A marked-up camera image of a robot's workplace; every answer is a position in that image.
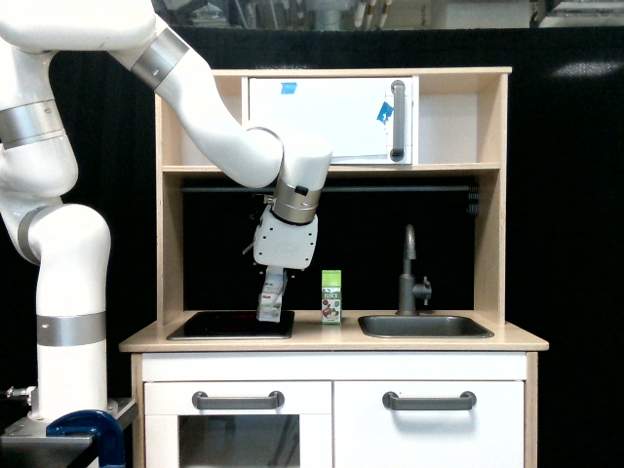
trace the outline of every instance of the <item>juice box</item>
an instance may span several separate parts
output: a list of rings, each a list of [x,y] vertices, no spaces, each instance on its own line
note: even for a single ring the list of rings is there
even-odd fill
[[[342,323],[341,271],[323,270],[321,280],[321,311],[323,324]]]

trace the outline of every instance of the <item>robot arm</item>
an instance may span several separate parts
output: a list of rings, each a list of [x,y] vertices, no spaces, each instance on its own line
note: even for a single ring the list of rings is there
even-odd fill
[[[279,173],[254,239],[256,261],[268,265],[262,320],[279,320],[284,270],[310,263],[332,156],[317,137],[271,125],[243,129],[223,105],[210,67],[154,14],[150,0],[0,0],[0,214],[18,252],[41,263],[40,411],[33,417],[45,420],[106,407],[110,235],[96,212],[60,199],[78,171],[48,80],[49,51],[57,50],[109,52],[175,109],[197,147],[237,182],[264,186]],[[74,397],[66,398],[67,388]]]
[[[160,18],[149,45],[110,54],[174,110],[195,145],[223,172],[249,187],[275,179],[254,237],[253,256],[268,265],[257,318],[280,320],[285,268],[310,264],[317,237],[315,217],[332,150],[319,136],[276,124],[244,130],[220,99],[208,64]]]

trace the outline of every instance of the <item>toy kitchen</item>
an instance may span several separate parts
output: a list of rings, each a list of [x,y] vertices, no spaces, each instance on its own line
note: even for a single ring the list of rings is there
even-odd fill
[[[549,345],[505,320],[511,72],[214,70],[239,123],[283,119],[334,147],[315,257],[289,271],[279,323],[249,311],[262,275],[241,255],[244,200],[270,192],[229,184],[157,97],[157,317],[120,345],[136,467],[537,466]],[[322,270],[341,271],[338,323]]]

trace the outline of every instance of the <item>faucet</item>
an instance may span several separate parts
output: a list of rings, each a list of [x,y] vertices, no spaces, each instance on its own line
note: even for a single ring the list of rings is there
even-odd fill
[[[416,259],[415,234],[413,226],[406,226],[406,241],[403,245],[403,274],[399,277],[399,310],[397,315],[417,316],[415,299],[424,299],[427,305],[431,298],[431,283],[425,276],[417,284],[411,274],[411,261]]]

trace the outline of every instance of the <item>oven window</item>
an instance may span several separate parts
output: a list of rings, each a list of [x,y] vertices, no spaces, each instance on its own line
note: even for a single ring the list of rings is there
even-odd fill
[[[180,468],[300,466],[296,414],[181,416],[179,440]]]

